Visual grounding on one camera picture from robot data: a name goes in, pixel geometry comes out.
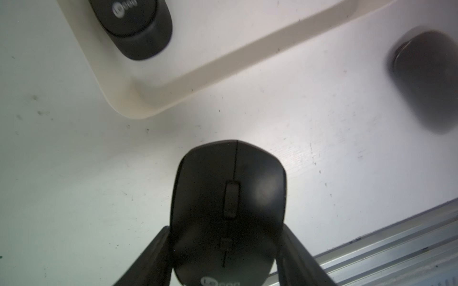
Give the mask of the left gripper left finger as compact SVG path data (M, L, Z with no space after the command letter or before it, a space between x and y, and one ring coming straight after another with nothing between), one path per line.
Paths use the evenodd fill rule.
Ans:
M170 227L164 226L114 286L169 286L172 274Z

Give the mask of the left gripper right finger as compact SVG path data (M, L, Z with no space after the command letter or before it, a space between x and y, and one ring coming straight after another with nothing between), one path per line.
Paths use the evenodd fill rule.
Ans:
M283 225L276 263L281 286L336 286L287 225Z

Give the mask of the black rounded wireless mouse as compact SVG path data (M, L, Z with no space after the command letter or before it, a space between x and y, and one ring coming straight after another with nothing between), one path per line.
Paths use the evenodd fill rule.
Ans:
M287 179L254 145L217 141L190 150L174 183L172 264L184 286L260 286L283 231Z

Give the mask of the white storage box tray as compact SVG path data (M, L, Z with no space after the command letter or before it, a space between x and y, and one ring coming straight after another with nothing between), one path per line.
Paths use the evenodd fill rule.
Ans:
M121 54L88 1L59 1L108 104L145 119L388 1L168 1L173 32L157 56Z

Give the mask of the black slim mouse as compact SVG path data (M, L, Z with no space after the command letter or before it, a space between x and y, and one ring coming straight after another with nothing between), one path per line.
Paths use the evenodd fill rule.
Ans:
M458 126L458 42L423 26L407 31L386 58L392 81L427 130L444 134Z

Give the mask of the small black mouse with logo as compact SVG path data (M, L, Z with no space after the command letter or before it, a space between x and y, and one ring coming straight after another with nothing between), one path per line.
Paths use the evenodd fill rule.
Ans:
M172 38L172 17L163 0L92 0L89 4L109 38L130 60L154 57Z

